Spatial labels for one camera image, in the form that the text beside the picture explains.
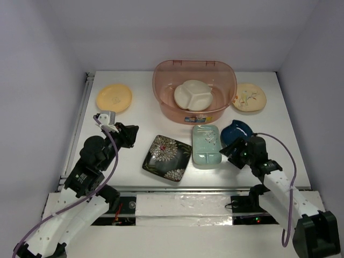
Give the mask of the white divided round plate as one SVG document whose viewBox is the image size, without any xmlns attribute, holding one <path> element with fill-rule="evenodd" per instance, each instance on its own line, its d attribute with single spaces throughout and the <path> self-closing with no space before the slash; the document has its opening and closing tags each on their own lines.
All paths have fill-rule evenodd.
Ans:
<svg viewBox="0 0 344 258">
<path fill-rule="evenodd" d="M 202 81 L 188 80 L 175 89 L 174 100 L 181 109 L 203 111 L 212 104 L 211 91 L 211 88 Z"/>
</svg>

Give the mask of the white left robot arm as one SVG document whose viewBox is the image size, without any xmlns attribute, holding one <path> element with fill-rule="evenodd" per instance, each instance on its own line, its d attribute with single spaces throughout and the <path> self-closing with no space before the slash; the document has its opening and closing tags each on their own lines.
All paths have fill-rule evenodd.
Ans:
<svg viewBox="0 0 344 258">
<path fill-rule="evenodd" d="M 121 148 L 132 148 L 139 126 L 100 125 L 106 137 L 87 138 L 80 158 L 67 177 L 51 214 L 36 224 L 15 246 L 13 257 L 67 257 L 71 241 L 106 212 L 119 206 L 120 193 L 105 177 L 118 164 Z"/>
</svg>

